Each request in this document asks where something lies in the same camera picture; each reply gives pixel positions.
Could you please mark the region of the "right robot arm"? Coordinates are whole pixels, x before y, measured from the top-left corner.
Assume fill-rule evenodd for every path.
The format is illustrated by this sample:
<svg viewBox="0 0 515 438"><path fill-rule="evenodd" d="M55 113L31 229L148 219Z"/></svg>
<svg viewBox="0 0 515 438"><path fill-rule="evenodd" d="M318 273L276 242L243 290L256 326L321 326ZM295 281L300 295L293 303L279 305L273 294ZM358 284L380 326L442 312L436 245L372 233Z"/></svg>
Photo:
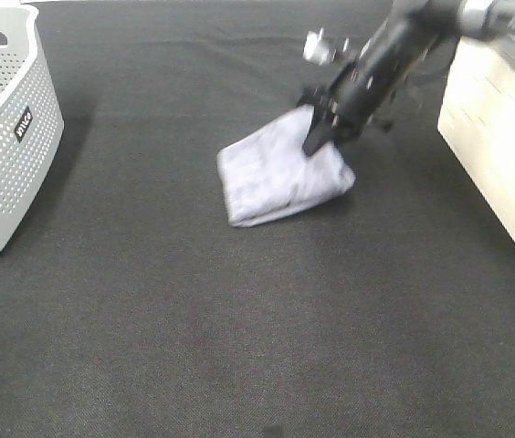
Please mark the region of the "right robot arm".
<svg viewBox="0 0 515 438"><path fill-rule="evenodd" d="M329 85L304 89L300 97L300 104L313 107L304 154L359 137L412 69L447 38L504 36L515 36L515 1L395 1L359 50L336 47L323 30L310 31L303 58L339 71Z"/></svg>

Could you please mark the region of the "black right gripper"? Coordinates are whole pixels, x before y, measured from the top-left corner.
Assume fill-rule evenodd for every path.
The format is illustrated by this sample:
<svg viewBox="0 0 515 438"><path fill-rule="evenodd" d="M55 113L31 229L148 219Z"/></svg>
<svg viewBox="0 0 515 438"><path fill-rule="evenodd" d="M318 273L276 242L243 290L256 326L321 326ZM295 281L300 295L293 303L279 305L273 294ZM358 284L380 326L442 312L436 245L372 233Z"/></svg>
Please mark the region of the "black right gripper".
<svg viewBox="0 0 515 438"><path fill-rule="evenodd" d="M438 29L419 20L386 20L359 51L341 51L310 31L303 58L319 66L335 64L338 74L328 85L305 88L298 102L314 108L302 145L313 156L329 141L354 139L377 109L439 39Z"/></svg>

